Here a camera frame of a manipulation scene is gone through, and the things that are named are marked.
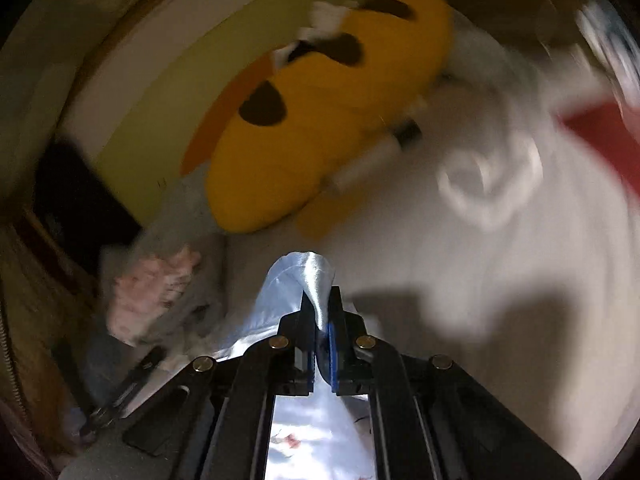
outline white fabric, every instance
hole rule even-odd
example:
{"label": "white fabric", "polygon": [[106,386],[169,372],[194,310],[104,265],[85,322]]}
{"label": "white fabric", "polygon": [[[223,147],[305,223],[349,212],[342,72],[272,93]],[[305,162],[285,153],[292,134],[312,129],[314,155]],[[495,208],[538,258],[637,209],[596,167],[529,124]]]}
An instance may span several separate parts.
{"label": "white fabric", "polygon": [[[613,171],[550,113],[602,94],[599,80],[572,67],[538,83],[509,98],[435,92],[415,116],[425,141],[321,242],[302,239],[292,219],[232,237],[229,309],[252,304],[278,257],[316,251],[381,336],[409,354],[453,356],[590,480],[640,416],[640,216]],[[513,129],[535,143],[543,181],[486,232],[442,199],[436,171],[452,150],[505,150]],[[305,477],[356,474],[325,463]]]}
{"label": "white fabric", "polygon": [[[476,173],[482,189],[466,192],[453,181],[456,174]],[[461,218],[485,231],[507,224],[529,202],[542,183],[542,162],[533,139],[512,132],[506,150],[494,150],[485,156],[478,152],[454,150],[437,173],[440,195]]]}

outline yellow stuffed animal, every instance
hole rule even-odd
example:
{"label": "yellow stuffed animal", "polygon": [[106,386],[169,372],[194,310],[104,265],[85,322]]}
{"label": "yellow stuffed animal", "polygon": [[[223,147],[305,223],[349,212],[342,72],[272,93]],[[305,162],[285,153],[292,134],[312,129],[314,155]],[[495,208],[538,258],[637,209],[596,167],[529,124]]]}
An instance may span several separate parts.
{"label": "yellow stuffed animal", "polygon": [[438,75],[444,0],[369,0],[340,33],[261,83],[212,155],[207,195],[223,229],[263,228],[304,205]]}

